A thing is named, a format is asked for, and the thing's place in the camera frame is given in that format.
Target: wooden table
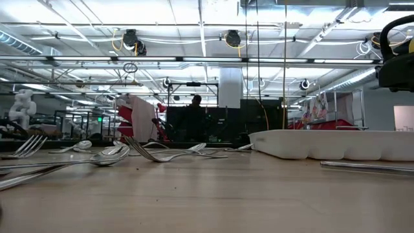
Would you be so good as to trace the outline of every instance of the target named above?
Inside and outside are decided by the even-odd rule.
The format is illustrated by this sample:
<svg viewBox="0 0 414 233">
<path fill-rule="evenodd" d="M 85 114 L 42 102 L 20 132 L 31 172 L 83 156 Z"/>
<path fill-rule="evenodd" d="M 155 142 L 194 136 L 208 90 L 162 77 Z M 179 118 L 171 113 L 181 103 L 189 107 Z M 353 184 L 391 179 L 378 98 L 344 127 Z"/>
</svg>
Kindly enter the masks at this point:
<svg viewBox="0 0 414 233">
<path fill-rule="evenodd" d="M 258 152 L 227 154 L 164 164 L 128 157 L 110 168 L 62 169 L 0 192 L 0 232 L 412 231 L 410 176 L 326 170 L 318 161 Z M 41 151 L 20 162 L 85 157 Z"/>
</svg>

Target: spoon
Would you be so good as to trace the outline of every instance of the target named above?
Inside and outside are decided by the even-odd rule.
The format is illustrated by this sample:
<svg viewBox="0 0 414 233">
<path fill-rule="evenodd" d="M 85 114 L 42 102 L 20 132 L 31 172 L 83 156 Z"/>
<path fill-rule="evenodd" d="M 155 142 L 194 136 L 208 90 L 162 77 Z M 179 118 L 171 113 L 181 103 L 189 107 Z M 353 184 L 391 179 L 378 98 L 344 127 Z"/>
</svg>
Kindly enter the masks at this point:
<svg viewBox="0 0 414 233">
<path fill-rule="evenodd" d="M 90 140 L 83 140 L 81 142 L 76 143 L 74 146 L 64 148 L 59 151 L 50 151 L 49 153 L 65 153 L 66 151 L 69 151 L 73 148 L 84 150 L 84 149 L 90 148 L 91 146 L 92 146 L 92 142 Z"/>
</svg>

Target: white tray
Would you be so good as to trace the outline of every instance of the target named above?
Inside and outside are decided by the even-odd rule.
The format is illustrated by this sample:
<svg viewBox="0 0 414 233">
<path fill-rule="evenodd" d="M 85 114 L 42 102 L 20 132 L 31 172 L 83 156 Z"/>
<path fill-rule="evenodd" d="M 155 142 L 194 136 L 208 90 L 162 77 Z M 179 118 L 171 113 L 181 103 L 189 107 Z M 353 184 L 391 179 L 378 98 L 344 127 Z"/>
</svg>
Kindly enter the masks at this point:
<svg viewBox="0 0 414 233">
<path fill-rule="evenodd" d="M 282 159 L 414 161 L 411 132 L 272 130 L 249 137 L 256 150 Z"/>
</svg>

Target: white humanoid robot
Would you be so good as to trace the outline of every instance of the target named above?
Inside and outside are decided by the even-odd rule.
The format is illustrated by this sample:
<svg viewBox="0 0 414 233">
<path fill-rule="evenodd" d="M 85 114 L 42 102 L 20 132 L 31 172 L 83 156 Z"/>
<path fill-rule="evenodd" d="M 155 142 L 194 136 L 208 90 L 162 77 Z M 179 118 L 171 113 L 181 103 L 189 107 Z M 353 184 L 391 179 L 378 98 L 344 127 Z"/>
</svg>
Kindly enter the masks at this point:
<svg viewBox="0 0 414 233">
<path fill-rule="evenodd" d="M 30 116 L 36 114 L 36 103 L 32 101 L 32 95 L 32 90 L 20 90 L 14 96 L 14 104 L 8 112 L 9 120 L 18 120 L 23 129 L 28 129 Z"/>
</svg>

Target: person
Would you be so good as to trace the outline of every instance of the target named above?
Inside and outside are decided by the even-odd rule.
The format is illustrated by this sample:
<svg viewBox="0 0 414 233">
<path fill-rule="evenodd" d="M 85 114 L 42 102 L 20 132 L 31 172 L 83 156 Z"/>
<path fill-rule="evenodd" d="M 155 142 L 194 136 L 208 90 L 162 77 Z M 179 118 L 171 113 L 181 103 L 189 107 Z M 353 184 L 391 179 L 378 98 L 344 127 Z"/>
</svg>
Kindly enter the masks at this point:
<svg viewBox="0 0 414 233">
<path fill-rule="evenodd" d="M 204 142 L 204 119 L 206 118 L 206 113 L 204 109 L 200 107 L 201 96 L 195 95 L 191 104 L 185 107 L 182 112 L 177 128 L 180 127 L 182 123 L 185 124 L 186 135 L 184 139 L 188 142 Z"/>
</svg>

